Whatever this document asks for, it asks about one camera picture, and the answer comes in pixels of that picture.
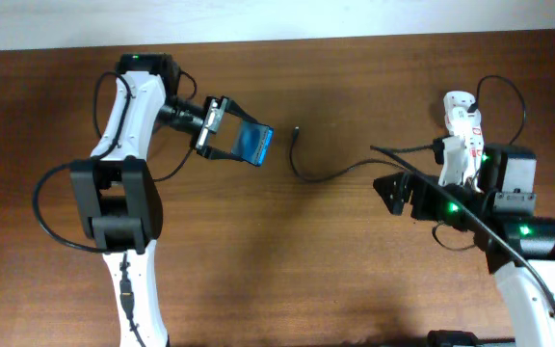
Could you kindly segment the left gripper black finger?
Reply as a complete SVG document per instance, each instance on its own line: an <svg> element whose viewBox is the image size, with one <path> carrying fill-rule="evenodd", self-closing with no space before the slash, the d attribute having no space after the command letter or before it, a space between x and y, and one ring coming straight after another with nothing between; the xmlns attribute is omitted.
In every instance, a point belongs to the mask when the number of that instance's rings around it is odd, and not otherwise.
<svg viewBox="0 0 555 347"><path fill-rule="evenodd" d="M239 106L233 99L225 98L225 112L238 117L249 123L257 123L257 119L248 114L241 106Z"/></svg>
<svg viewBox="0 0 555 347"><path fill-rule="evenodd" d="M236 155L231 152L225 152L213 147L207 149L207 158L209 160L231 160L237 162L245 162L245 159L240 155Z"/></svg>

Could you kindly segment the blue screen Galaxy smartphone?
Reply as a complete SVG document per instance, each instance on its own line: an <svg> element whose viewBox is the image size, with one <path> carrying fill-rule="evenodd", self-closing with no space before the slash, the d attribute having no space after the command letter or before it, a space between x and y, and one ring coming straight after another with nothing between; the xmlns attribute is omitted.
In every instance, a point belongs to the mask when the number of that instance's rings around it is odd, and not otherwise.
<svg viewBox="0 0 555 347"><path fill-rule="evenodd" d="M265 160L273 135L272 127L243 120L231 153L251 165L260 167Z"/></svg>

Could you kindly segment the white power strip orange switches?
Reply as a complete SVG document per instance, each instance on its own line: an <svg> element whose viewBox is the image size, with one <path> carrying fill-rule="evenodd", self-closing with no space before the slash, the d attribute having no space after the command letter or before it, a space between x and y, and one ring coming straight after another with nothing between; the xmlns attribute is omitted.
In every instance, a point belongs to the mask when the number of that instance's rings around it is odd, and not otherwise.
<svg viewBox="0 0 555 347"><path fill-rule="evenodd" d="M448 132L450 136L460 136L464 138L467 145L471 147L472 155L475 157L476 160L476 173L481 168L484 151L484 138L481 124L479 126L464 124L461 126L457 126L454 130L448 130Z"/></svg>

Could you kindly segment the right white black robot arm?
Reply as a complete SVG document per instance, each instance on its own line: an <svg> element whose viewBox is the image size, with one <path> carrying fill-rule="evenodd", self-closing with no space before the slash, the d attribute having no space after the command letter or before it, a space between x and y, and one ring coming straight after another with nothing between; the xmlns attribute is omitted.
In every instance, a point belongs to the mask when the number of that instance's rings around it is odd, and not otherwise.
<svg viewBox="0 0 555 347"><path fill-rule="evenodd" d="M373 187L389 212L412 206L415 220L471 231L511 316L517 346L555 346L555 219L534 214L537 158L526 147L488 144L475 185L438 183L396 152L404 165Z"/></svg>

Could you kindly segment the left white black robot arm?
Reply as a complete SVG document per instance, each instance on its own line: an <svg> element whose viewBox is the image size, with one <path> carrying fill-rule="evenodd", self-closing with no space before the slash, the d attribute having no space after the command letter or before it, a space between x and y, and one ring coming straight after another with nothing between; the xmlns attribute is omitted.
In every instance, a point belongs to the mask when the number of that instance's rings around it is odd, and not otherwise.
<svg viewBox="0 0 555 347"><path fill-rule="evenodd" d="M122 346L167 346L155 272L163 204L147 164L158 123L191 136L189 150L209 160L262 165L274 130L229 97L197 106L179 96L181 68L165 53L124 54L117 96L89 158L70 166L82 228L113 283Z"/></svg>

